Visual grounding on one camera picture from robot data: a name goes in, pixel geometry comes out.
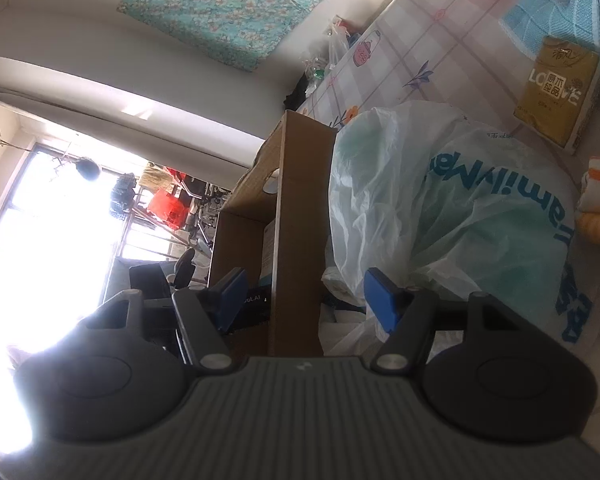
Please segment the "gold tissue pack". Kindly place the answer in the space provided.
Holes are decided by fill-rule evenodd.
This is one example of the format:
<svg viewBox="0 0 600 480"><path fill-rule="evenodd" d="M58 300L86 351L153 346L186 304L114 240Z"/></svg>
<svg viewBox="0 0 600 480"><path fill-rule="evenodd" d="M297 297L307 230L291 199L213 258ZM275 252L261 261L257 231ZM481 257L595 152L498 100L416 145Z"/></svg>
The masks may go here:
<svg viewBox="0 0 600 480"><path fill-rule="evenodd" d="M514 116L574 154L600 93L600 55L567 40L543 38Z"/></svg>

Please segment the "teal checkered towel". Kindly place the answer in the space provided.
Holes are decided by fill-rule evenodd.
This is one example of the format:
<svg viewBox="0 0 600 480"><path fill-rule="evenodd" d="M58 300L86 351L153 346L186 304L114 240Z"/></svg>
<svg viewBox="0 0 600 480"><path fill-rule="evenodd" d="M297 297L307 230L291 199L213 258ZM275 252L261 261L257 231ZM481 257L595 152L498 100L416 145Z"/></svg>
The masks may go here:
<svg viewBox="0 0 600 480"><path fill-rule="evenodd" d="M600 0L518 0L501 25L528 58L535 58L546 36L600 53Z"/></svg>

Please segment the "large white plastic bag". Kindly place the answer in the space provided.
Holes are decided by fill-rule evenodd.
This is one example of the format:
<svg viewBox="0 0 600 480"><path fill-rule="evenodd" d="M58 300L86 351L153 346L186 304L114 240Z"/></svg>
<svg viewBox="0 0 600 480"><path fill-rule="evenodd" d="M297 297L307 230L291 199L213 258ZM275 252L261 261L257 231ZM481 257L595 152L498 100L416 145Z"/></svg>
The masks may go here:
<svg viewBox="0 0 600 480"><path fill-rule="evenodd" d="M600 330L600 253L554 163L455 107L408 101L337 134L323 282L367 306L365 273L444 299L484 292L578 356Z"/></svg>

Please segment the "brown cardboard box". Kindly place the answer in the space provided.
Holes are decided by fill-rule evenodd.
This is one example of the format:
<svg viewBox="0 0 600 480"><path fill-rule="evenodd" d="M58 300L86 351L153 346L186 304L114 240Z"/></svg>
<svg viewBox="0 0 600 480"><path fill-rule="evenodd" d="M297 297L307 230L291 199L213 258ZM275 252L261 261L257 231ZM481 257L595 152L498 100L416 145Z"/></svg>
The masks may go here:
<svg viewBox="0 0 600 480"><path fill-rule="evenodd" d="M327 188L336 132L295 112L284 114L219 215L209 283L242 268L260 281L272 252L270 317L225 341L242 356L321 356L318 319L329 233Z"/></svg>

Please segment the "clear plastic bag on floor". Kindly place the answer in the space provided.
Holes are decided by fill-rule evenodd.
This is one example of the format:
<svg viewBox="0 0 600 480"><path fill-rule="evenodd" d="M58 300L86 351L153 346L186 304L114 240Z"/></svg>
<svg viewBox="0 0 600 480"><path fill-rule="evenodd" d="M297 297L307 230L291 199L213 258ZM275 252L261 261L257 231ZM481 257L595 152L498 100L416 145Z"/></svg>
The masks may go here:
<svg viewBox="0 0 600 480"><path fill-rule="evenodd" d="M349 32L343 21L332 22L328 30L328 69L333 70L349 50Z"/></svg>

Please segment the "red plastic basket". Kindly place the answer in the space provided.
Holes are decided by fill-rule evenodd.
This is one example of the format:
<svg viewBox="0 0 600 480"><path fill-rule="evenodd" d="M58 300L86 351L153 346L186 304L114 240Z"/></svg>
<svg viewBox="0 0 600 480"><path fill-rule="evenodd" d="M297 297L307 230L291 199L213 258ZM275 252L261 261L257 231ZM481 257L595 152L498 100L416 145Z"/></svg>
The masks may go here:
<svg viewBox="0 0 600 480"><path fill-rule="evenodd" d="M172 230L185 226L188 215L188 207L163 188L155 192L146 210Z"/></svg>

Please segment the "floral teal wall cloth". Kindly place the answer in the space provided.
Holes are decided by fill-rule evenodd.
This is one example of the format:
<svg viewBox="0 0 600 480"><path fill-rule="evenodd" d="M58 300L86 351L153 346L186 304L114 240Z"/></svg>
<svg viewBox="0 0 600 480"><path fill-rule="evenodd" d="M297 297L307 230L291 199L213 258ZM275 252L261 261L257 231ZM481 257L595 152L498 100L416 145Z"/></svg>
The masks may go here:
<svg viewBox="0 0 600 480"><path fill-rule="evenodd" d="M252 72L323 0L121 0L118 11Z"/></svg>

